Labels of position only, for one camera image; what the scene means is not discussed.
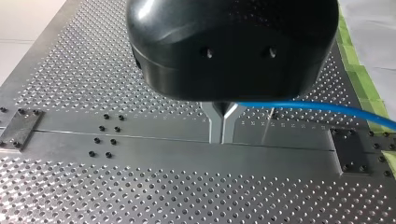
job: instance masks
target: green tape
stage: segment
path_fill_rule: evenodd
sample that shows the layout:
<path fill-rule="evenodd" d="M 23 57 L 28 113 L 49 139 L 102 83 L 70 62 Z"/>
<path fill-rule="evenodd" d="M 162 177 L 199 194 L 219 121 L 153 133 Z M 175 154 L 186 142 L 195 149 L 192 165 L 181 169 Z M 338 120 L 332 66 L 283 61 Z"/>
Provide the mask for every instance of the green tape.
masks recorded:
<path fill-rule="evenodd" d="M 387 159 L 393 176 L 396 178 L 396 152 L 382 151 L 382 154 L 384 154 L 384 157 Z"/>
<path fill-rule="evenodd" d="M 358 55 L 353 47 L 352 40 L 347 29 L 347 23 L 341 13 L 338 24 L 338 34 L 336 36 L 341 58 L 346 69 L 346 73 L 352 83 L 353 89 L 358 96 L 363 110 L 375 113 L 379 116 L 388 118 L 388 112 L 384 102 L 381 100 L 366 68 L 360 64 Z M 394 132 L 386 127 L 368 122 L 370 129 L 375 133 Z"/>

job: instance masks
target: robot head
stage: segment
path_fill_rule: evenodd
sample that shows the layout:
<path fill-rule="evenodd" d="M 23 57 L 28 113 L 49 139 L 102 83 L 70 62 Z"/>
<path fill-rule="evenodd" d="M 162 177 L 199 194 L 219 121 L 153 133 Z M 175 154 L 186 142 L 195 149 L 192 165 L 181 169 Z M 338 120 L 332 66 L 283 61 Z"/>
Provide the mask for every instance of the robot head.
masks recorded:
<path fill-rule="evenodd" d="M 130 0 L 136 63 L 158 93 L 191 101 L 293 98 L 334 40 L 336 0 Z"/>

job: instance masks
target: screw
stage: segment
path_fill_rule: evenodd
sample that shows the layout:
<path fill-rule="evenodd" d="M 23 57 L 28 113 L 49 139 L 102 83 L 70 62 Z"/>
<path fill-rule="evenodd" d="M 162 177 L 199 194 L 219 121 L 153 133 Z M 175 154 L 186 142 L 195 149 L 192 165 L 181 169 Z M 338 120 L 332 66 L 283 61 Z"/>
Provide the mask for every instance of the screw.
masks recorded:
<path fill-rule="evenodd" d="M 359 170 L 361 170 L 361 172 L 365 172 L 365 171 L 367 171 L 367 166 L 366 166 L 366 165 L 363 165 L 363 166 L 361 166 L 361 167 L 359 168 Z"/>
<path fill-rule="evenodd" d="M 385 157 L 383 157 L 383 156 L 378 157 L 378 161 L 384 162 L 385 161 Z"/>
<path fill-rule="evenodd" d="M 374 143 L 374 144 L 373 144 L 373 148 L 374 148 L 374 149 L 379 149 L 379 144 L 378 144 L 378 143 Z"/>
<path fill-rule="evenodd" d="M 390 176 L 390 171 L 384 171 L 384 176 Z"/>
<path fill-rule="evenodd" d="M 336 134 L 338 134 L 340 131 L 338 130 L 338 129 L 334 129 L 334 130 L 332 130 L 332 135 L 336 135 Z"/>
<path fill-rule="evenodd" d="M 14 146 L 14 147 L 20 147 L 20 143 L 17 142 L 17 141 L 14 141 L 14 142 L 12 143 L 12 146 Z"/>
<path fill-rule="evenodd" d="M 349 170 L 349 164 L 345 164 L 345 165 L 343 166 L 343 171 L 347 171 L 347 170 Z"/>

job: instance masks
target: blue tube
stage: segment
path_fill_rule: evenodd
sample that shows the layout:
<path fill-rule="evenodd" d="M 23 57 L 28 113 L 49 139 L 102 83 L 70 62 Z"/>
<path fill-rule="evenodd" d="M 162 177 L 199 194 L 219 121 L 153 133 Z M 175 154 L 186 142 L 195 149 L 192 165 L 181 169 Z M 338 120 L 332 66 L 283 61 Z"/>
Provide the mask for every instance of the blue tube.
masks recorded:
<path fill-rule="evenodd" d="M 367 119 L 382 126 L 388 127 L 392 130 L 396 130 L 396 122 L 390 119 L 383 118 L 376 114 L 363 111 L 357 108 L 347 107 L 343 105 L 331 105 L 326 103 L 314 103 L 314 102 L 304 102 L 304 101 L 273 101 L 273 102 L 244 102 L 238 103 L 239 105 L 244 105 L 248 107 L 275 107 L 275 108 L 301 108 L 301 109 L 314 109 L 314 110 L 331 110 L 332 112 L 339 112 L 342 114 L 356 116 L 361 119 Z"/>

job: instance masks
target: mounting bracket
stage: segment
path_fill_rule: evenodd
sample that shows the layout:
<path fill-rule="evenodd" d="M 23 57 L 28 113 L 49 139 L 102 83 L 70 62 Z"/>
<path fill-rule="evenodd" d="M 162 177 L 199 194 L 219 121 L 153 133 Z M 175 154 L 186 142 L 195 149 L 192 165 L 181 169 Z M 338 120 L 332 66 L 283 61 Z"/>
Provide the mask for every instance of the mounting bracket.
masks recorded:
<path fill-rule="evenodd" d="M 19 108 L 0 136 L 0 148 L 21 151 L 43 114 L 41 110 Z"/>
<path fill-rule="evenodd" d="M 369 162 L 363 151 L 361 139 L 354 130 L 330 129 L 329 136 L 341 174 L 370 174 Z"/>

